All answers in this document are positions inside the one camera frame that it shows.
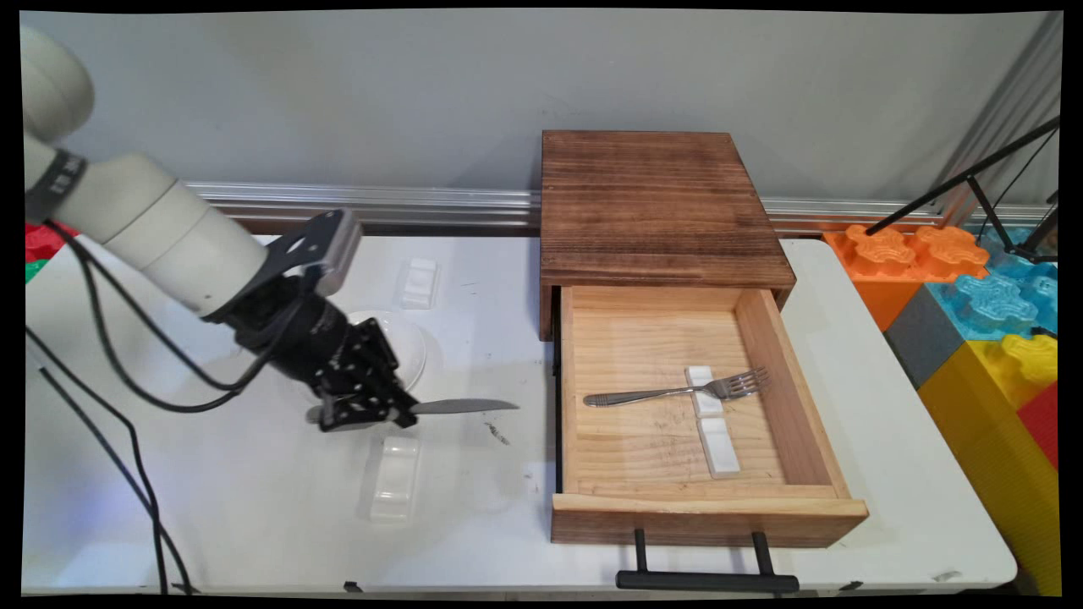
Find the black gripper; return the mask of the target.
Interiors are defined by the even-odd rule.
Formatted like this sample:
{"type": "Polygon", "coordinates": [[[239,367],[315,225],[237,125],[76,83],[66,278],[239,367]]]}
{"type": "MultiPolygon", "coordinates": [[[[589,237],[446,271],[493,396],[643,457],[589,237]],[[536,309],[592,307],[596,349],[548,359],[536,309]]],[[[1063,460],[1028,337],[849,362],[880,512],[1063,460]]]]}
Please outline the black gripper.
{"type": "Polygon", "coordinates": [[[349,324],[315,289],[315,275],[283,275],[209,315],[227,325],[236,344],[286,377],[315,386],[322,432],[358,431],[384,422],[407,428],[421,404],[402,388],[396,359],[374,320],[349,324]],[[332,378],[335,370],[344,379],[332,378]]]}

